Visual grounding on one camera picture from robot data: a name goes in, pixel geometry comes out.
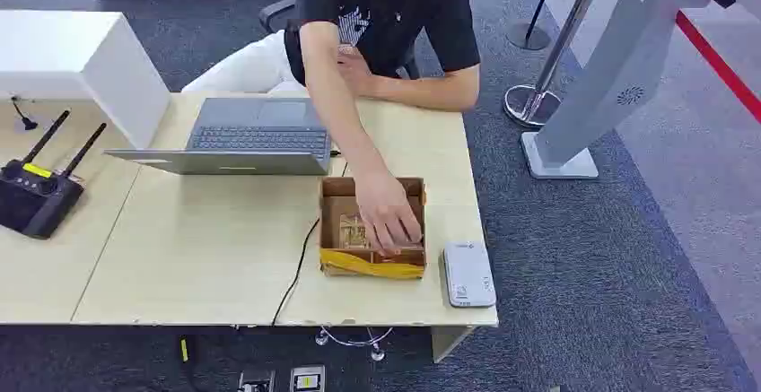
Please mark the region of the person's left hand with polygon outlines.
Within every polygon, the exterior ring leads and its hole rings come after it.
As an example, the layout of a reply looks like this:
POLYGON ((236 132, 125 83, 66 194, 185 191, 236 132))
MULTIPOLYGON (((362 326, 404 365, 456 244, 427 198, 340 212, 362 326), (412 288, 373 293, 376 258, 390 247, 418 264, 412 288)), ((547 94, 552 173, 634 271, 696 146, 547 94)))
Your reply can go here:
POLYGON ((374 74, 357 48, 340 44, 337 49, 337 64, 347 86, 355 95, 368 98, 373 96, 374 74))

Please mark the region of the person's right hand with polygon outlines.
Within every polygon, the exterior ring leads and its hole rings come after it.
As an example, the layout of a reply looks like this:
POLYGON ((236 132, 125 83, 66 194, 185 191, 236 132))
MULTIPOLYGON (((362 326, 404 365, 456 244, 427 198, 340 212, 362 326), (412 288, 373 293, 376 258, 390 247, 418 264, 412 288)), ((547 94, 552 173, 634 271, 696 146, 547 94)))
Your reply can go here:
POLYGON ((383 255, 421 242, 422 228, 402 184, 385 170, 354 177, 356 203, 370 247, 383 255))

